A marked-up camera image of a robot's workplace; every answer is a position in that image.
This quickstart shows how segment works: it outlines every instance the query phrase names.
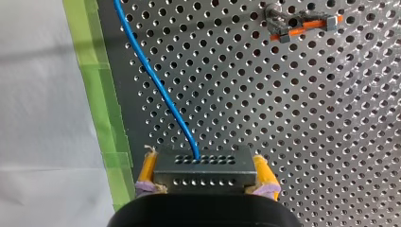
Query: perforated metal block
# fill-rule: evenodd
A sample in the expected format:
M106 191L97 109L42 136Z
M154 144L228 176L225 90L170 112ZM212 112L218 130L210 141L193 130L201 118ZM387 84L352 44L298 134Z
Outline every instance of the perforated metal block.
M280 202L305 226L400 226L400 1L285 1L344 15L269 42L263 7L236 0L124 1L138 41L205 149L247 145L278 175ZM144 144L189 148L99 0L134 175Z
M256 183L256 170L249 148L204 150L194 160L188 150L159 148L154 182L165 185L168 193L244 193Z

